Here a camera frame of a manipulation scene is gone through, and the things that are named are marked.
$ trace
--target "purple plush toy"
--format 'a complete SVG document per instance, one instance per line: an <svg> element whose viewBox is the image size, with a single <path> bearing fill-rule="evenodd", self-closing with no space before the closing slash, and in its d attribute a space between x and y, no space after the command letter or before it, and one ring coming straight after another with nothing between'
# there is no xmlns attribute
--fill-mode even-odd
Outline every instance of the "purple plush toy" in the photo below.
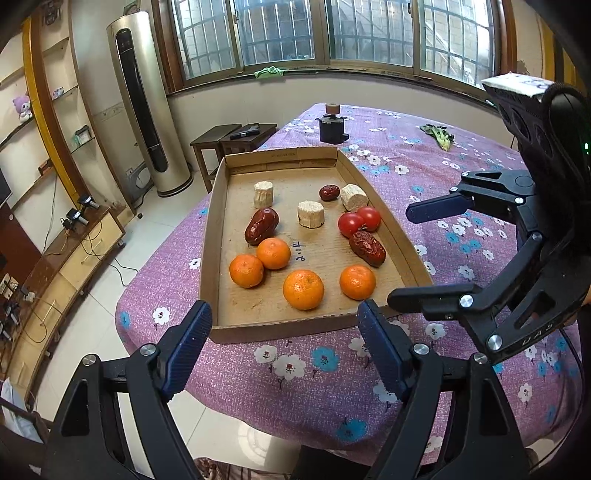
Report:
<svg viewBox="0 0 591 480"><path fill-rule="evenodd" d="M33 113L31 112L31 99L27 95L16 97L12 103L14 104L14 108L17 109L18 119L21 123L33 118Z"/></svg>

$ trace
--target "cherry tomato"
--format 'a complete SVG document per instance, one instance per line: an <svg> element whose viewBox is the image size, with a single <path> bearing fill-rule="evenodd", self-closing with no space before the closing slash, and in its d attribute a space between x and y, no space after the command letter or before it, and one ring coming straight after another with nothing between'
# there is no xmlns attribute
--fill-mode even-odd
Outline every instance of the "cherry tomato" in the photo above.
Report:
<svg viewBox="0 0 591 480"><path fill-rule="evenodd" d="M363 217L357 213L344 213L339 217L339 231L347 238L351 238L364 224Z"/></svg>
<svg viewBox="0 0 591 480"><path fill-rule="evenodd" d="M363 218L363 223L365 224L363 229L368 232L375 232L379 227L379 223L382 221L381 215L374 207L361 207L357 210L357 215Z"/></svg>

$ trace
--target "blue gripper pad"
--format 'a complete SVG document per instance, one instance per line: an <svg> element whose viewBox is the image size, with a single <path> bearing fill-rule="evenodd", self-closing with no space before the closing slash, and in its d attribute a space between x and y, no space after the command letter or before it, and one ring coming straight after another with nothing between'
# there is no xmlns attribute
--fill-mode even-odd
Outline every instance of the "blue gripper pad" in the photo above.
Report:
<svg viewBox="0 0 591 480"><path fill-rule="evenodd" d="M406 401L414 385L410 338L388 323L373 300L359 304L357 324L384 387Z"/></svg>
<svg viewBox="0 0 591 480"><path fill-rule="evenodd" d="M424 223L462 215L472 207L474 207L474 201L471 198L456 192L443 197L411 203L407 207L406 215L408 221L412 223Z"/></svg>
<svg viewBox="0 0 591 480"><path fill-rule="evenodd" d="M184 390L205 340L212 329L212 309L198 300L179 325L170 327L158 342L156 387L165 401Z"/></svg>

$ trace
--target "orange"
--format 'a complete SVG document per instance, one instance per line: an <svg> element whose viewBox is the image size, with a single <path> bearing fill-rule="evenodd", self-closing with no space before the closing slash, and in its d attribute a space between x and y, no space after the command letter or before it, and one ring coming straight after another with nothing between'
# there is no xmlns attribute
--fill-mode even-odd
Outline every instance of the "orange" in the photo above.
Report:
<svg viewBox="0 0 591 480"><path fill-rule="evenodd" d="M322 301L324 284L312 270L295 270L283 282L283 296L292 307L311 310Z"/></svg>
<svg viewBox="0 0 591 480"><path fill-rule="evenodd" d="M341 272L339 284L350 299L365 300L374 292L375 275L364 265L351 265Z"/></svg>
<svg viewBox="0 0 591 480"><path fill-rule="evenodd" d="M290 247L279 238L267 238L256 248L256 256L269 270L279 270L290 262Z"/></svg>
<svg viewBox="0 0 591 480"><path fill-rule="evenodd" d="M254 255L237 255L230 263L230 278L242 288L258 285L264 272L262 262Z"/></svg>

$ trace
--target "green vegetable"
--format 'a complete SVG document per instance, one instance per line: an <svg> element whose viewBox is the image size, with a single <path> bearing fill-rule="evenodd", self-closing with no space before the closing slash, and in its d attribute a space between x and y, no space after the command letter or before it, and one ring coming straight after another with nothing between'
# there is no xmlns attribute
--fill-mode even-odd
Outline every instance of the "green vegetable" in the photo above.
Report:
<svg viewBox="0 0 591 480"><path fill-rule="evenodd" d="M427 124L419 128L437 140L437 143L443 150L449 152L453 143L453 135L447 132L447 127L436 127L435 125Z"/></svg>

